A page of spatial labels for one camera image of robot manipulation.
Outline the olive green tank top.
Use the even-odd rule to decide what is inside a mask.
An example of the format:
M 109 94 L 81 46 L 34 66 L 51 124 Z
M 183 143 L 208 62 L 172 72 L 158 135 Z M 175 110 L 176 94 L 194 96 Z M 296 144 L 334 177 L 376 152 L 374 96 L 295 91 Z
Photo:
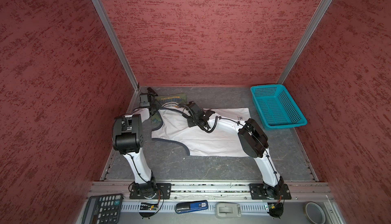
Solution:
M 168 96 L 156 96 L 154 98 L 154 105 L 159 109 L 160 107 L 174 107 L 176 104 L 187 104 L 187 101 L 186 93 L 178 93 Z M 161 117 L 163 112 L 165 110 L 159 110 L 151 117 L 152 124 L 158 125 L 163 121 Z

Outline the white grey-trimmed tank top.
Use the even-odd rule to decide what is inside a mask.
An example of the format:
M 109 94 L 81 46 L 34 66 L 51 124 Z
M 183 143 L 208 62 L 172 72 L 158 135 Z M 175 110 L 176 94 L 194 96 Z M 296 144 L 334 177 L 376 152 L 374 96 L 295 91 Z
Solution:
M 183 117 L 183 109 L 168 107 L 158 111 L 162 123 L 152 131 L 153 140 L 180 144 L 190 156 L 247 157 L 242 148 L 238 131 L 250 118 L 248 108 L 214 109 L 209 125 L 216 128 L 206 133 L 200 127 L 189 127 Z

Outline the teal plastic basket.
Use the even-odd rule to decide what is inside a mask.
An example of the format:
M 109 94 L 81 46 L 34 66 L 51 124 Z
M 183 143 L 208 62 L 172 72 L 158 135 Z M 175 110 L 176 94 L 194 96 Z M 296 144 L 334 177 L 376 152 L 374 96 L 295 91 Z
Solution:
M 266 130 L 289 129 L 307 125 L 307 119 L 283 85 L 250 88 L 253 103 Z

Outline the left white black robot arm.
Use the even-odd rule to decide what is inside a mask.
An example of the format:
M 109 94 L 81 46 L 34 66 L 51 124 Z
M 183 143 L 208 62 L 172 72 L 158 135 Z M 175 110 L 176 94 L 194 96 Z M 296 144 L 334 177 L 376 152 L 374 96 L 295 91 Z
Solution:
M 156 96 L 157 93 L 152 88 L 141 93 L 140 107 L 132 113 L 116 117 L 112 128 L 113 149 L 125 157 L 134 175 L 131 195 L 145 199 L 153 199 L 159 193 L 153 172 L 143 153 L 143 122 L 156 112 Z

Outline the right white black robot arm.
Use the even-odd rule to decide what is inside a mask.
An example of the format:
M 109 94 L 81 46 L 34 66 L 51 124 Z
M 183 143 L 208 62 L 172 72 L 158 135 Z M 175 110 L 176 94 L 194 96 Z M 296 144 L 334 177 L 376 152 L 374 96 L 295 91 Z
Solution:
M 284 180 L 268 149 L 268 137 L 251 118 L 204 110 L 194 102 L 184 105 L 189 131 L 184 143 L 193 156 L 251 157 L 263 180 L 263 194 L 276 199 L 283 194 Z

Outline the small black stapler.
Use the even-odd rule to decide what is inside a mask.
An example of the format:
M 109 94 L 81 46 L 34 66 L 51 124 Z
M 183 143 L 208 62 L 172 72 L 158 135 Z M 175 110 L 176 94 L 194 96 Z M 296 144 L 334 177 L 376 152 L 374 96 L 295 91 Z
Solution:
M 153 97 L 156 97 L 158 96 L 158 94 L 151 88 L 151 87 L 148 87 L 147 88 L 147 92 L 150 96 L 153 96 Z

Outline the blue black utility knife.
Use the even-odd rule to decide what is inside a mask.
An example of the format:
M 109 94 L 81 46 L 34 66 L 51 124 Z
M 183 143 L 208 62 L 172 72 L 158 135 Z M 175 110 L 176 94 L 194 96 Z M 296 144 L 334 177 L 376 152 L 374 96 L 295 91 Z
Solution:
M 209 208 L 208 201 L 193 201 L 193 202 L 181 202 L 176 204 L 175 212 L 177 214 L 184 214 L 190 212 L 197 212 L 207 210 Z

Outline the grey tape dispenser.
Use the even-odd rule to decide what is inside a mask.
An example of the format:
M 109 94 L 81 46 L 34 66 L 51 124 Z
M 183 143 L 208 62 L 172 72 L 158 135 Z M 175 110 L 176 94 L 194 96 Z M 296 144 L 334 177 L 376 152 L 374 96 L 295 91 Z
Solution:
M 218 219 L 241 217 L 241 206 L 237 203 L 219 202 L 215 205 L 215 215 Z

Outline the left small circuit board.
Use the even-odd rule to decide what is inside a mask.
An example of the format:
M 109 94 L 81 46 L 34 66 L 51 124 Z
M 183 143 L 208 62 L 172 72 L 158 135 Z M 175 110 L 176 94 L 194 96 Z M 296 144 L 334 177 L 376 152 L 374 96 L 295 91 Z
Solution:
M 160 208 L 159 204 L 157 203 L 140 203 L 139 205 L 139 211 L 140 212 L 156 212 Z

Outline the black calculator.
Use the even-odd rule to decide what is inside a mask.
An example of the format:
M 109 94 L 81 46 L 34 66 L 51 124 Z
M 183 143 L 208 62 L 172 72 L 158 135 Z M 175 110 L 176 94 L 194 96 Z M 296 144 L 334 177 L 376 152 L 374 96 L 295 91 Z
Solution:
M 107 194 L 89 198 L 82 216 L 82 224 L 117 224 L 123 194 Z

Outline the grey tape roll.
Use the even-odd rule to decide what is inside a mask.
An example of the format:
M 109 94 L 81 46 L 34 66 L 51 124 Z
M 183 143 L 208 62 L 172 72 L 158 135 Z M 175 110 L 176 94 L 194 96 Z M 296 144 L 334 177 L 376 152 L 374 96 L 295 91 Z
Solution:
M 326 224 L 324 210 L 315 202 L 307 202 L 303 207 L 304 215 L 311 224 Z

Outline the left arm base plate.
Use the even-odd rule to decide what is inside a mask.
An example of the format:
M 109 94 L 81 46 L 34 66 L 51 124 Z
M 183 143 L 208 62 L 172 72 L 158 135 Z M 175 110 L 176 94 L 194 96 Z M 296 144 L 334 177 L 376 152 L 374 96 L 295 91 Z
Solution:
M 171 183 L 135 184 L 129 194 L 131 200 L 162 200 L 169 199 L 171 195 Z

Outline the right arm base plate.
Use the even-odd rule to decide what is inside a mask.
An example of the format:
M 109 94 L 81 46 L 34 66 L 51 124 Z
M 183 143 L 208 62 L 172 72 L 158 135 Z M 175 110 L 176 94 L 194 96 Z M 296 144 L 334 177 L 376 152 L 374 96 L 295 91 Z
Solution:
M 291 192 L 287 184 L 271 187 L 267 184 L 249 184 L 252 200 L 291 200 Z

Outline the aluminium front rail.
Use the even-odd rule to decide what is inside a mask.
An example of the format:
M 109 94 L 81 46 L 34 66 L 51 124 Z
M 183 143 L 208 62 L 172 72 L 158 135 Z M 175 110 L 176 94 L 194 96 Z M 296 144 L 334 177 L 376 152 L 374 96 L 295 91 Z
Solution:
M 254 181 L 174 181 L 159 180 L 158 183 L 171 183 L 171 195 L 168 201 L 221 201 L 245 202 L 263 201 L 276 202 L 278 200 L 252 200 L 249 184 Z M 325 182 L 287 182 L 292 199 L 286 202 L 334 202 L 335 197 L 328 183 Z

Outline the left aluminium corner post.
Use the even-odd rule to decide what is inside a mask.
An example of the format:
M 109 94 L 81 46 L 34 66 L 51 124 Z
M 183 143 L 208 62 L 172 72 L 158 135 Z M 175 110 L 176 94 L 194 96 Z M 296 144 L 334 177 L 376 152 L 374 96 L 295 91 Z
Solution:
M 95 10 L 107 32 L 107 35 L 115 49 L 115 52 L 125 70 L 125 73 L 128 77 L 128 79 L 130 80 L 131 82 L 131 85 L 133 87 L 133 89 L 138 92 L 139 91 L 139 88 L 138 88 L 138 83 L 136 81 L 136 77 L 131 69 L 131 66 L 128 62 L 128 59 L 126 57 L 126 54 L 121 46 L 121 43 L 118 39 L 118 36 L 113 28 L 113 25 L 109 19 L 109 16 L 104 8 L 104 5 L 102 3 L 101 0 L 91 0 L 94 7 L 95 7 Z

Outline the aluminium corner post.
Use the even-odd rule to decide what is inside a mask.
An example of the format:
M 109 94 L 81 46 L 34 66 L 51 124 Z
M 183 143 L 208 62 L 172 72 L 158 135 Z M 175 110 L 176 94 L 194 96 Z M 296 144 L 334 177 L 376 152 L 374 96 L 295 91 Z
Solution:
M 113 28 L 113 25 L 109 19 L 109 16 L 104 8 L 104 5 L 102 3 L 101 0 L 91 0 L 94 7 L 95 7 L 95 10 L 107 32 L 107 35 L 115 49 L 115 52 L 125 70 L 125 73 L 128 77 L 128 79 L 130 80 L 131 82 L 131 85 L 133 87 L 133 89 L 138 92 L 139 91 L 139 88 L 138 88 L 138 83 L 136 81 L 136 77 L 131 69 L 131 66 L 128 62 L 128 59 L 126 57 L 126 54 L 121 46 L 121 43 L 118 39 L 118 36 Z
M 321 0 L 276 84 L 283 84 L 333 0 Z

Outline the right aluminium corner post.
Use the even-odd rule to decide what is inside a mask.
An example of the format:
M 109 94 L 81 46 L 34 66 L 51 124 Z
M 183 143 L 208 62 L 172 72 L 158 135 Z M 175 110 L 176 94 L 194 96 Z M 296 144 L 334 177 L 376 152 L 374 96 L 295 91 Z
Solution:
M 283 84 L 333 0 L 321 0 L 276 84 Z

